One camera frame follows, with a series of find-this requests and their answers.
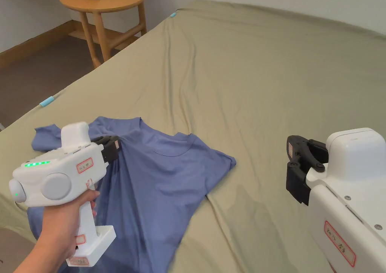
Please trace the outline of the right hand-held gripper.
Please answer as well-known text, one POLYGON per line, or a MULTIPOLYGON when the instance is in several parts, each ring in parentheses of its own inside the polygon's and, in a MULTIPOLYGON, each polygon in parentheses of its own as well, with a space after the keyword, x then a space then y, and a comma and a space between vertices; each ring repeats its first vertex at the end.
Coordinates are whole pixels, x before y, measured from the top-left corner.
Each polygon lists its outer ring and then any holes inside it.
POLYGON ((382 135, 370 128, 346 130, 331 134, 326 144, 291 135, 287 156, 286 190, 308 206, 309 232, 330 266, 338 273, 384 273, 382 135))

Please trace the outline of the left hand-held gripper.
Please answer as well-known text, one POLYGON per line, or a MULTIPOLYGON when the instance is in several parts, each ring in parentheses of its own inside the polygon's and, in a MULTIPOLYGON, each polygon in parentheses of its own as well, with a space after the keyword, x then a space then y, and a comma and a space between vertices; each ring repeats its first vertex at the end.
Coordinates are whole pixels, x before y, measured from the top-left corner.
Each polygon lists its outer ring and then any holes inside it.
MULTIPOLYGON (((28 207, 62 205, 86 190, 94 190, 118 160, 119 137, 90 139, 85 122, 69 124, 61 130, 61 147, 22 163, 13 171, 9 189, 16 203, 28 207)), ((80 226, 70 267, 93 267, 116 238, 112 225, 96 226, 90 203, 80 207, 80 226)))

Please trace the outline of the person's left hand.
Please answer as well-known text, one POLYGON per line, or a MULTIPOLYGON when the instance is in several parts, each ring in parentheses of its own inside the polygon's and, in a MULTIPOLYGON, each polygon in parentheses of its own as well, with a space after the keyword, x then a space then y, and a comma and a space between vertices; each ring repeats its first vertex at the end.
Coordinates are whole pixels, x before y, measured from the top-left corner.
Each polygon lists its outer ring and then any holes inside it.
POLYGON ((42 232, 38 243, 47 246, 60 261, 75 253, 76 236, 80 226, 80 207, 91 203, 100 195, 95 190, 87 190, 78 198, 59 206, 49 206, 44 209, 42 232))

